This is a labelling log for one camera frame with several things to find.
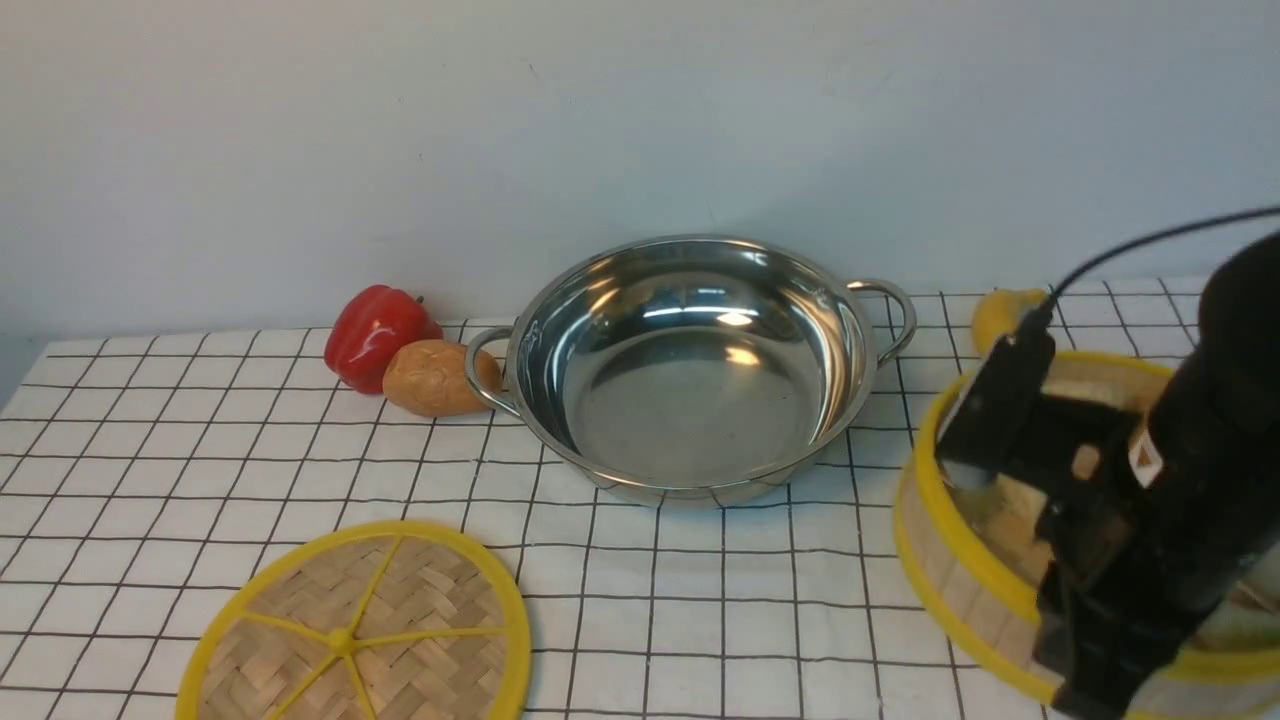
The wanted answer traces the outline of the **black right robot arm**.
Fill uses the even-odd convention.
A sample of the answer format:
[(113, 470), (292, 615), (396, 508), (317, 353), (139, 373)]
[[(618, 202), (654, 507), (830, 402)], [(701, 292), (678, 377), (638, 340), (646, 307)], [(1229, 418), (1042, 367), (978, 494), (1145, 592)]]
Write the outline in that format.
[(1230, 258), (1146, 418), (1100, 411), (1028, 478), (1053, 552), (1033, 656), (1062, 679), (1059, 712), (1123, 717), (1277, 543), (1277, 281), (1276, 234)]

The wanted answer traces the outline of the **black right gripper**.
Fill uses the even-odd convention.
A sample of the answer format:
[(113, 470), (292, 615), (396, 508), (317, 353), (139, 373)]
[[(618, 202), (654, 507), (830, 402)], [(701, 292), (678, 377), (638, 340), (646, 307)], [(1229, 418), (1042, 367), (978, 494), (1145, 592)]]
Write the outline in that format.
[(1053, 551), (1036, 659), (1062, 678), (1056, 710), (1119, 719), (1277, 543), (1277, 400), (1160, 397), (1148, 483), (1134, 413), (1044, 398), (1036, 423), (1050, 498), (1037, 530)]

